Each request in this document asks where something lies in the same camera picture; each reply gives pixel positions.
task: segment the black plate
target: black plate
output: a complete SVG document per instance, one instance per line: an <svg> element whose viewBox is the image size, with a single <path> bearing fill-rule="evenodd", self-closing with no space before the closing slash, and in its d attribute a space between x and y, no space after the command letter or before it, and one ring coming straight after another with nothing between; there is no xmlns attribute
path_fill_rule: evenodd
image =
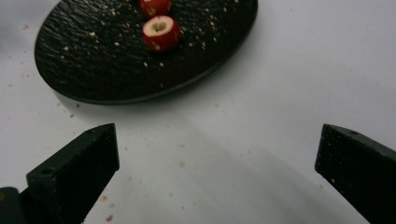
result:
<svg viewBox="0 0 396 224"><path fill-rule="evenodd" d="M167 53L146 49L137 0L63 0L35 43L40 75L60 94L88 103L142 101L212 72L248 35L257 0L173 0L184 33Z"/></svg>

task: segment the white surface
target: white surface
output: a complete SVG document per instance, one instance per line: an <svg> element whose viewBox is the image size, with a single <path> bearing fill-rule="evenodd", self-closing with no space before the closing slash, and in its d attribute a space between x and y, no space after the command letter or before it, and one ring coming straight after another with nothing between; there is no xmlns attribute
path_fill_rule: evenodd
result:
<svg viewBox="0 0 396 224"><path fill-rule="evenodd" d="M122 106L56 95L37 73L35 37L56 3L0 3L1 186L26 188L48 156L115 122L121 168L87 224L366 223L314 162L323 123L396 148L395 1L260 0L213 76Z"/></svg>

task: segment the red crumb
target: red crumb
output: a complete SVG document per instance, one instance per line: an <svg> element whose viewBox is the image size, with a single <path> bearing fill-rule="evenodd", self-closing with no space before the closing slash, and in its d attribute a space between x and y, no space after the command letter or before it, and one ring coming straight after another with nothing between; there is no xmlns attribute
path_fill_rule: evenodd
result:
<svg viewBox="0 0 396 224"><path fill-rule="evenodd" d="M113 215L110 215L106 218L106 222L111 222L113 220Z"/></svg>

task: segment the white tabletop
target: white tabletop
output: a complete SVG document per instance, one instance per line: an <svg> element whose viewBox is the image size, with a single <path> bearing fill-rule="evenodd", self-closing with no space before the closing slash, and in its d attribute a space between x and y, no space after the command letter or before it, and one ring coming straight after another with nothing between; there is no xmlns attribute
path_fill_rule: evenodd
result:
<svg viewBox="0 0 396 224"><path fill-rule="evenodd" d="M87 224L366 223L314 170L323 123L396 148L396 2L259 0L235 55L134 105L55 93L35 67L57 0L0 3L0 187L80 133L117 126L120 170Z"/></svg>

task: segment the speckled plate surface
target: speckled plate surface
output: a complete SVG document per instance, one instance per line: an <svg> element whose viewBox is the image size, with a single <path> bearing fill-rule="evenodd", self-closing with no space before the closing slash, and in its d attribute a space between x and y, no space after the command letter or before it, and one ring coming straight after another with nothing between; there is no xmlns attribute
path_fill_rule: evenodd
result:
<svg viewBox="0 0 396 224"><path fill-rule="evenodd" d="M94 104L125 104L180 89L219 67L243 42L257 0L173 0L179 46L146 49L135 0L63 0L35 43L40 75L57 92Z"/></svg>

